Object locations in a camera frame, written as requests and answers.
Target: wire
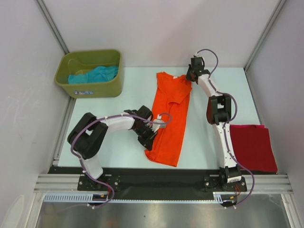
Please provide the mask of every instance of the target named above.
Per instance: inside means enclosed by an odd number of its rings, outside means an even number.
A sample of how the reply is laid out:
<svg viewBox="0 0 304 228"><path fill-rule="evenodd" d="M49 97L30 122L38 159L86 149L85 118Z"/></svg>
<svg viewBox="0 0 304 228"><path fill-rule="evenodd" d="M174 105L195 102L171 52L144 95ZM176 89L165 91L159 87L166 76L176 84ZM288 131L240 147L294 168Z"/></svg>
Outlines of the wire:
<svg viewBox="0 0 304 228"><path fill-rule="evenodd" d="M45 206L44 206L44 207L43 207L43 213L44 213L45 215L55 215L55 214L58 214L58 213L61 213L61 212L65 211L65 210L69 210L69 209L76 208L76 207L80 207L80 206L87 206L87 204L79 203L79 204L75 204L75 205L72 205L72 206L69 206L69 207L66 207L66 208L63 208L63 209L60 209L60 210L51 212L51 213L45 212Z"/></svg>
<svg viewBox="0 0 304 228"><path fill-rule="evenodd" d="M218 58L217 54L216 54L214 51L212 51L212 50L210 50L210 49L207 49L207 48L202 49L202 50L199 50L197 53L199 53L199 52L201 52L201 51L209 51L209 52L211 52L211 53L215 56L215 58L216 58L216 60L217 60L217 62L216 62L216 64L215 64L215 67L212 69L212 71L210 72L209 77L208 77L208 79L209 79L208 81L209 81L211 87L212 87L217 93L222 94L222 95L228 95L229 97L231 97L231 99L233 100L234 106L235 106L235 112L234 112L233 117L232 117L230 120L227 120L227 121L223 124L225 143L226 143L226 147L227 147L227 150L228 150L227 152L228 152L228 154L230 155L230 157L233 159L233 161L234 161L236 164L238 164L242 169L246 170L246 171L251 175L251 177L252 177L252 187L251 187L251 189L250 189L248 195L247 195L242 201L240 201L239 203L236 204L236 205L239 205L239 204L245 202L245 201L251 196L252 191L253 191L253 188L255 187L255 177L254 177L253 173L252 173L249 169L247 169L245 166L243 166L242 164L240 164L240 163L236 160L235 156L233 156L233 155L231 154L231 150L230 150L229 145L228 145L227 132L226 132L226 124L228 124L230 121L233 121L233 120L236 118L236 116L237 116L237 113L238 113L237 101L235 100L235 98L234 98L232 95L230 95L230 94L228 94L228 93L222 93L222 92L218 91L218 90L216 89L216 87L213 85L212 81L210 80L211 75L213 74L213 72L216 70L216 68L217 68L218 65L219 65L219 61L218 61L219 58Z"/></svg>
<svg viewBox="0 0 304 228"><path fill-rule="evenodd" d="M109 183L107 182L107 184L109 184ZM108 192L109 192L109 194L111 193L111 189L110 188L108 188Z"/></svg>
<svg viewBox="0 0 304 228"><path fill-rule="evenodd" d="M106 119L120 118L120 117L122 117L122 116L137 118L137 119L143 120L143 121L145 121L145 122L147 122L147 123L151 123L151 124L168 124L168 123L170 123L170 122L172 121L172 116L171 116L169 113L161 113L160 116L162 116L162 115L167 115L167 116L169 116L169 120L168 120L167 122L154 122L154 121L146 120L146 119L144 119L144 118L141 118L141 117L136 116L136 115L131 115L131 114L119 114L119 115L112 115L112 116L109 116L109 117L102 117L102 118L99 118L99 119L94 120L93 122L91 122L90 124L88 124L84 129L82 129L82 130L78 133L78 135L75 137L75 139L73 140L73 142L72 142L72 144L71 144L71 153L72 153L73 155L75 155L75 156L80 160L80 165L81 165L81 167L82 167L82 169L83 169L83 172L84 172L91 180L93 180L93 181L95 181L95 182L97 182L97 183L99 183L99 184L105 185L107 188L109 188L109 189L112 191L111 197L110 197L107 201L105 201L105 202L104 202L103 204L101 204L101 205L93 206L92 208L99 208L99 207L102 207L102 206L106 205L107 203L109 203L109 202L114 198L115 193L114 193L114 189L112 188L111 185L109 185L109 184L107 184L107 183L105 183L105 182L99 181L99 180L95 179L94 177L92 177L92 176L88 173L88 171L86 170L85 165L84 165L84 162L82 161L81 155L79 155L79 154L77 154L77 153L74 152L74 146L75 146L77 140L79 139L79 137L80 137L88 128L90 128L91 126L93 126L95 123L97 123L97 122L99 122L99 121L103 121L103 120L106 120Z"/></svg>
<svg viewBox="0 0 304 228"><path fill-rule="evenodd" d="M236 189L236 196L239 196L241 194L241 189L239 189L238 185L235 186Z"/></svg>

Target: orange t-shirt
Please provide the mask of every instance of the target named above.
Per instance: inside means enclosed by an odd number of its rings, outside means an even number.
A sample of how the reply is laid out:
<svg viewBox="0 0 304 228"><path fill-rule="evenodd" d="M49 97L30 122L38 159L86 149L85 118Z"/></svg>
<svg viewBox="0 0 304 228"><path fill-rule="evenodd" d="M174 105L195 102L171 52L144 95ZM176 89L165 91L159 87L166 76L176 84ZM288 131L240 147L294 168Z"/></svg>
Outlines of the orange t-shirt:
<svg viewBox="0 0 304 228"><path fill-rule="evenodd" d="M154 139L152 150L145 150L149 160L177 166L186 128L186 118L190 100L191 81L186 76L174 78L165 72L157 73L157 91L153 103L154 116L167 112L172 121L160 128ZM163 115L163 121L169 117Z"/></svg>

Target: white wall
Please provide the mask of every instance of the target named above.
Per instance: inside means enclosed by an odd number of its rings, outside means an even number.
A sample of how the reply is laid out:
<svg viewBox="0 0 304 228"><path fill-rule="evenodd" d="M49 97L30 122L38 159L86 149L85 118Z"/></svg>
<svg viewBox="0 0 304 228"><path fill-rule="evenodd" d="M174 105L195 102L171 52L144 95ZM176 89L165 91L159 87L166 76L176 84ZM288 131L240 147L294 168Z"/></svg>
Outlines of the white wall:
<svg viewBox="0 0 304 228"><path fill-rule="evenodd" d="M63 52L34 0L1 1L0 30L1 224L17 196L29 206L68 98L54 84Z"/></svg>
<svg viewBox="0 0 304 228"><path fill-rule="evenodd" d="M289 0L248 76L280 173L304 212L304 1Z"/></svg>
<svg viewBox="0 0 304 228"><path fill-rule="evenodd" d="M70 51L116 48L128 67L184 67L196 51L211 48L221 67L243 67L278 0L45 3Z"/></svg>

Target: gray floor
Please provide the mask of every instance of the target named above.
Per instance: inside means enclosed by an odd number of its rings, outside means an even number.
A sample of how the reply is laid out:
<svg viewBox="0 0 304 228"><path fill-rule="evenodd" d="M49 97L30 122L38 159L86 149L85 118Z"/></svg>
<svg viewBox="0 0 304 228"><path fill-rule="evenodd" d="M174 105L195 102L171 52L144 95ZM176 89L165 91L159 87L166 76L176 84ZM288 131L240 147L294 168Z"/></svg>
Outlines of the gray floor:
<svg viewBox="0 0 304 228"><path fill-rule="evenodd" d="M218 204L110 203L89 209L44 203L37 228L288 228L280 195L254 195L237 209Z"/></svg>

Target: label sticker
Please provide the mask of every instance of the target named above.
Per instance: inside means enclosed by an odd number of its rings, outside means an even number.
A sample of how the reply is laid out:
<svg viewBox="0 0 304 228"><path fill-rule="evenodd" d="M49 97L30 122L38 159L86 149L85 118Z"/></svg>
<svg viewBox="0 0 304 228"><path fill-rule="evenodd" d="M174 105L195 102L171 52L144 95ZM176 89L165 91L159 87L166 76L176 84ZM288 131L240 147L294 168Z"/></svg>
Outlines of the label sticker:
<svg viewBox="0 0 304 228"><path fill-rule="evenodd" d="M74 90L73 93L75 95L89 95L89 94L93 94L93 91L77 91L77 90Z"/></svg>
<svg viewBox="0 0 304 228"><path fill-rule="evenodd" d="M241 179L242 179L242 176L228 178L227 183L233 183L233 182L236 182L236 181L241 181Z"/></svg>

